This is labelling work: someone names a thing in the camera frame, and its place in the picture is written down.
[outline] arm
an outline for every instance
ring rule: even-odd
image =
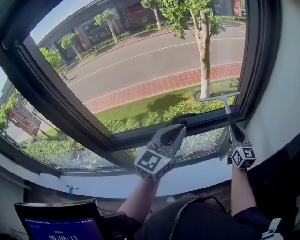
[[[153,182],[147,178],[143,178],[118,211],[123,211],[127,216],[140,223],[144,223],[158,191],[158,186],[159,181]]]
[[[256,207],[251,186],[248,181],[247,172],[232,165],[231,180],[231,215],[250,208]]]

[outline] cable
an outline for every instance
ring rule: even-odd
[[[197,201],[202,201],[202,202],[204,202],[204,201],[206,201],[206,200],[208,200],[208,199],[210,199],[210,198],[215,199],[215,201],[217,202],[217,204],[219,205],[219,207],[223,210],[223,212],[224,212],[225,214],[228,214],[228,213],[226,212],[226,209],[225,209],[224,206],[222,205],[222,203],[220,203],[220,201],[219,201],[215,196],[210,196],[210,197],[206,197],[206,198],[198,197],[198,198],[196,198],[196,199],[193,199],[193,200],[187,202],[187,203],[186,203],[186,204],[178,211],[178,213],[177,213],[177,215],[176,215],[176,218],[175,218],[175,221],[174,221],[174,224],[173,224],[172,231],[171,231],[171,233],[170,233],[170,235],[169,235],[169,240],[172,240],[172,238],[173,238],[173,235],[174,235],[174,232],[175,232],[175,228],[176,228],[177,223],[178,223],[178,221],[179,221],[179,217],[180,217],[182,211],[185,209],[185,207],[187,207],[189,204],[191,204],[191,203],[193,203],[193,202],[197,202]]]

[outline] tree trunk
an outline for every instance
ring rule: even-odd
[[[210,96],[210,37],[208,15],[204,10],[200,11],[201,31],[198,44],[201,66],[201,93],[200,99]]]
[[[112,32],[112,37],[113,37],[113,39],[114,39],[114,42],[117,44],[117,43],[118,43],[118,39],[117,39],[116,34],[114,33],[113,25],[112,25],[112,23],[111,23],[110,20],[108,20],[107,23],[108,23],[109,29],[110,29],[111,32]]]
[[[158,10],[157,10],[156,7],[153,8],[153,12],[154,12],[154,15],[155,15],[155,18],[156,18],[158,30],[161,30],[160,20],[159,20],[159,17],[158,17]]]
[[[195,15],[193,13],[192,10],[189,11],[191,13],[192,19],[193,19],[193,23],[194,23],[194,28],[195,28],[195,38],[197,40],[197,44],[199,45],[199,28],[198,28],[198,24],[195,18]]]
[[[71,46],[74,49],[74,51],[77,54],[77,56],[79,57],[79,59],[82,60],[83,58],[82,58],[81,54],[78,52],[78,50],[76,49],[75,45],[72,44]]]

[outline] asphalt road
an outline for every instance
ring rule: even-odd
[[[227,27],[210,42],[210,65],[242,62],[245,44],[243,27]],[[154,80],[162,76],[200,68],[195,38],[185,40],[172,33],[151,37],[109,52],[67,75],[67,85],[82,101]]]

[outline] screen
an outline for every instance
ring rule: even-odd
[[[36,220],[24,218],[35,240],[102,240],[93,218]]]

